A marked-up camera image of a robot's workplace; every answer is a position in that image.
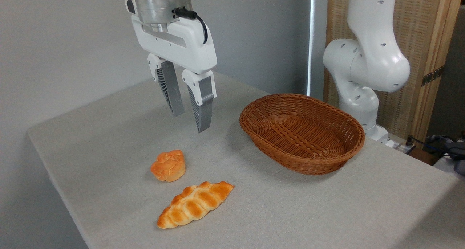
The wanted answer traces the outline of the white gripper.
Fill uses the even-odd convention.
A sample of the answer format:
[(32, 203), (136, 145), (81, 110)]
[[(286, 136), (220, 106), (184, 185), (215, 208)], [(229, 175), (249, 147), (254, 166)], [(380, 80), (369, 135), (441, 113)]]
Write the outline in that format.
[(153, 80), (158, 82), (172, 114), (184, 113), (181, 91), (174, 64), (185, 69), (182, 78), (187, 85), (198, 133), (210, 127), (213, 100), (216, 98), (214, 74), (217, 65), (213, 38), (197, 20), (180, 18), (167, 27), (167, 32), (154, 31), (132, 15), (131, 21), (141, 47), (149, 52), (147, 61)]

